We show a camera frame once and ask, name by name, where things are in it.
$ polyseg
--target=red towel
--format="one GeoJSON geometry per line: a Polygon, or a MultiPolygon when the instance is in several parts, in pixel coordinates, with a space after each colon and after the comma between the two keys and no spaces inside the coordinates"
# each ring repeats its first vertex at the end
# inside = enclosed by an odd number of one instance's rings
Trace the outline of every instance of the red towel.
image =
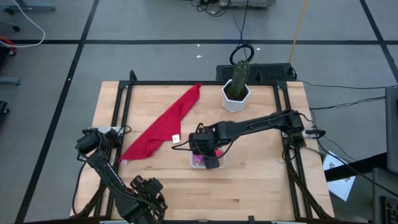
{"type": "Polygon", "coordinates": [[[172,136],[181,136],[181,120],[198,101],[201,84],[194,85],[181,96],[167,111],[138,137],[121,156],[122,160],[145,159],[151,156],[164,141],[171,141],[172,136]]]}

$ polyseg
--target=concrete floor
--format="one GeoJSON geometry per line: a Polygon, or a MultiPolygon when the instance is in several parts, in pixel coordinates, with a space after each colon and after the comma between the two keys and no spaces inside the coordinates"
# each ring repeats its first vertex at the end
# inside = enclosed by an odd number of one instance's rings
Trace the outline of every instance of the concrete floor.
{"type": "MultiPolygon", "coordinates": [[[[43,44],[19,49],[1,68],[1,75],[17,75],[22,85],[0,86],[0,100],[11,113],[0,132],[0,222],[12,223],[26,192],[44,139],[53,119],[71,62],[78,48],[94,0],[51,1],[54,12],[29,12],[47,33],[47,40],[75,40],[73,44],[43,44]]],[[[304,0],[278,0],[265,11],[248,10],[244,38],[292,40],[304,0]]],[[[366,0],[384,40],[398,40],[398,2],[366,0]]],[[[235,10],[239,23],[244,10],[235,10]]],[[[19,24],[15,33],[0,26],[0,34],[18,40],[40,39],[41,33],[17,13],[0,19],[19,24]]],[[[231,10],[212,18],[196,12],[189,1],[99,0],[88,40],[197,40],[190,44],[86,44],[71,80],[39,183],[25,221],[66,218],[80,163],[75,142],[90,126],[102,81],[125,80],[133,69],[139,80],[214,80],[217,65],[229,64],[235,44],[200,44],[211,39],[239,39],[231,10]]],[[[377,40],[360,1],[310,1],[299,40],[377,40]]],[[[397,84],[380,45],[298,45],[292,66],[298,79],[325,85],[384,86],[397,84]]],[[[289,61],[289,44],[254,45],[252,62],[289,61]]],[[[398,60],[398,46],[387,46],[398,60]]],[[[383,96],[383,90],[327,89],[306,85],[311,107],[383,96]]],[[[384,102],[316,111],[318,126],[328,131],[351,157],[362,159],[386,151],[384,102]]],[[[323,145],[346,156],[328,141],[323,145]]],[[[356,180],[349,201],[363,198],[356,180]]],[[[336,210],[352,215],[346,203],[333,199],[336,210]]]]}

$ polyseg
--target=wooden tabletop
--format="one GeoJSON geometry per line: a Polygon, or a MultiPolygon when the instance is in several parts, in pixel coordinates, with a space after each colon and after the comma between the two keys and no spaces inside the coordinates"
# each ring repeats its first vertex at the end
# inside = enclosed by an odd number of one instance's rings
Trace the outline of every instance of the wooden tabletop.
{"type": "MultiPolygon", "coordinates": [[[[117,87],[118,82],[103,82],[93,126],[110,126],[117,87]]],[[[190,87],[133,86],[127,119],[132,132],[124,137],[123,152],[190,87]]],[[[310,118],[303,84],[290,82],[288,87],[292,108],[310,118]]],[[[182,120],[182,141],[186,141],[201,122],[210,125],[222,120],[244,121],[276,112],[271,86],[249,88],[251,95],[245,109],[230,113],[222,106],[221,86],[203,85],[200,99],[182,120]]],[[[281,91],[280,97],[284,107],[281,91]]],[[[304,119],[303,123],[306,128],[311,126],[304,119]]],[[[316,140],[306,139],[306,142],[308,147],[318,150],[316,140]]],[[[152,157],[129,161],[120,164],[119,168],[119,175],[126,185],[136,175],[160,180],[169,206],[166,220],[247,220],[249,215],[254,215],[256,220],[294,220],[286,166],[281,158],[280,131],[272,129],[241,136],[226,155],[226,165],[222,169],[193,169],[190,153],[173,151],[171,147],[172,142],[164,142],[152,157]]],[[[301,153],[309,191],[325,211],[334,216],[320,156],[308,149],[302,149],[301,153]]],[[[95,193],[99,181],[93,169],[88,166],[83,169],[75,204],[78,211],[95,193]]],[[[302,194],[298,188],[297,192],[304,217],[302,194]]],[[[108,194],[104,195],[101,214],[105,213],[108,194]]],[[[113,218],[121,218],[116,208],[113,218]]]]}

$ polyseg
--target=green plant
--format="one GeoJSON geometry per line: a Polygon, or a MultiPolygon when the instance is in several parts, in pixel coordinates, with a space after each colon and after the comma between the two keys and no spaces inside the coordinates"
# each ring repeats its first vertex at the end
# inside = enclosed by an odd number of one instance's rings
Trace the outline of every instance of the green plant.
{"type": "Polygon", "coordinates": [[[249,62],[239,61],[234,68],[232,82],[227,87],[226,94],[230,100],[243,100],[246,96],[245,84],[250,73],[249,62]]]}

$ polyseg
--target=hexagonal pot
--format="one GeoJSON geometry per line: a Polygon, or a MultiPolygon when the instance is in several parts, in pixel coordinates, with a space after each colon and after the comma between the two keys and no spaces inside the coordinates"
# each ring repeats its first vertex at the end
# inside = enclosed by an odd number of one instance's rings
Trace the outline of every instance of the hexagonal pot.
{"type": "Polygon", "coordinates": [[[226,96],[226,88],[227,86],[229,86],[229,84],[232,82],[232,80],[228,80],[228,82],[225,83],[223,89],[221,90],[223,92],[223,106],[229,110],[230,112],[237,112],[241,109],[244,108],[244,105],[246,103],[246,100],[248,99],[249,95],[250,95],[250,90],[248,88],[247,85],[245,85],[246,88],[246,96],[244,97],[244,99],[242,101],[237,101],[237,100],[230,100],[228,99],[228,97],[226,96]]]}

